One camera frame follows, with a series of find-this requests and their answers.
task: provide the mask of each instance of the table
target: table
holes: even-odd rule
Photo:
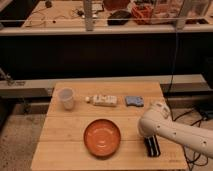
[[[13,0],[0,0],[0,12],[3,11]]]
[[[52,1],[51,8],[46,8],[45,1],[40,1],[22,27],[85,27],[84,19],[76,14],[77,9],[83,11],[83,1]],[[98,19],[94,19],[94,26],[107,27],[107,18],[112,12],[106,9],[103,12],[99,12]],[[210,17],[212,13],[213,3],[205,16],[209,24],[213,24],[213,19]],[[138,25],[130,20],[125,24],[125,27],[127,26]]]
[[[75,107],[64,110],[57,92],[64,87],[74,91]],[[85,96],[109,94],[118,97],[117,107],[93,106]],[[126,107],[127,95],[142,96],[144,107]],[[32,161],[33,171],[72,170],[185,170],[187,164],[180,145],[158,137],[161,156],[147,157],[137,122],[150,102],[164,101],[157,82],[66,82],[57,83],[47,112],[40,140]],[[83,142],[83,133],[96,119],[109,119],[121,131],[118,151],[109,159],[92,156]]]

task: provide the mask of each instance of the orange plate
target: orange plate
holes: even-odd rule
[[[119,147],[119,128],[110,120],[98,119],[89,124],[84,132],[84,144],[97,157],[109,157]]]

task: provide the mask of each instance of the wire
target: wire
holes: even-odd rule
[[[44,10],[46,10],[46,9],[47,9],[47,8],[41,8],[41,9],[39,9],[39,10],[37,10],[37,11],[33,11],[33,12],[31,13],[31,15],[34,14],[34,13],[38,13],[38,12],[44,11]]]
[[[196,125],[196,124],[198,123],[198,127],[200,127],[202,121],[204,121],[204,118],[201,118],[201,119],[199,119],[199,120],[193,122],[193,123],[190,124],[190,125],[191,125],[191,126],[194,126],[194,125]],[[192,171],[192,170],[194,169],[194,166],[202,167],[202,166],[206,166],[206,165],[208,164],[208,162],[209,162],[208,157],[206,157],[206,156],[204,156],[204,155],[202,155],[202,154],[200,154],[200,153],[194,152],[194,153],[193,153],[193,159],[191,160],[191,159],[189,159],[189,158],[187,157],[186,151],[185,151],[185,148],[184,148],[184,147],[183,147],[183,149],[184,149],[184,156],[185,156],[185,158],[186,158],[189,171]],[[196,163],[196,162],[201,158],[201,156],[203,156],[203,157],[206,158],[205,163],[202,163],[202,164]]]
[[[20,99],[20,101],[23,104],[23,112],[24,112],[24,114],[29,114],[30,107],[31,107],[30,104],[29,104],[29,102],[24,97],[22,97]]]
[[[83,15],[83,7],[76,7],[74,10],[69,10],[68,13],[71,19],[79,18]]]
[[[172,89],[172,85],[173,85],[173,80],[174,80],[174,72],[175,72],[175,68],[176,68],[176,61],[177,61],[177,55],[178,55],[178,50],[179,50],[179,36],[178,36],[178,31],[177,28],[175,28],[175,54],[174,54],[174,58],[172,60],[172,77],[171,77],[171,81],[169,84],[169,88],[167,90],[167,94],[170,93],[171,89]]]
[[[45,25],[46,24],[46,21],[45,21],[45,14],[43,14],[42,12],[40,12],[41,10],[38,10],[38,11],[35,11],[35,12],[33,12],[31,15],[30,15],[30,17],[29,17],[29,25],[28,26],[26,26],[26,27],[35,27],[35,26],[40,26],[40,25]],[[31,20],[31,18],[32,18],[32,15],[33,14],[40,14],[41,15],[41,19],[39,19],[39,20],[37,20],[37,21],[42,21],[41,23],[39,23],[39,24],[32,24],[32,21],[33,20]]]
[[[172,72],[171,72],[172,76],[171,76],[171,80],[170,80],[168,90],[166,92],[167,95],[170,93],[172,85],[173,85],[173,79],[174,79],[174,72],[175,72],[175,68],[176,68],[178,50],[179,50],[179,36],[178,36],[177,28],[175,28],[175,52],[174,52],[174,57],[173,57],[173,60],[172,60]],[[168,104],[169,108],[171,109],[171,105],[170,105],[168,98],[167,98],[167,104]],[[172,110],[171,110],[171,117],[172,117],[172,120],[174,121],[174,115],[173,115]]]
[[[59,18],[69,19],[68,17],[66,17],[64,15],[58,15],[58,16],[53,18],[53,23],[56,23],[56,19],[59,19]]]
[[[181,117],[183,117],[183,116],[185,116],[185,115],[187,115],[187,114],[193,112],[194,110],[195,110],[195,109],[193,108],[193,109],[191,109],[191,110],[189,110],[189,111],[187,111],[187,112],[184,112],[183,114],[177,116],[173,121],[177,121],[179,118],[181,118]]]

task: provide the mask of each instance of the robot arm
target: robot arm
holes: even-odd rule
[[[150,105],[139,120],[138,130],[145,138],[159,135],[213,158],[213,131],[173,122],[170,109],[162,102]]]

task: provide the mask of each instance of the paper cup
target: paper cup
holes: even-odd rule
[[[61,89],[58,92],[59,101],[66,110],[71,110],[74,106],[73,91],[70,88]]]

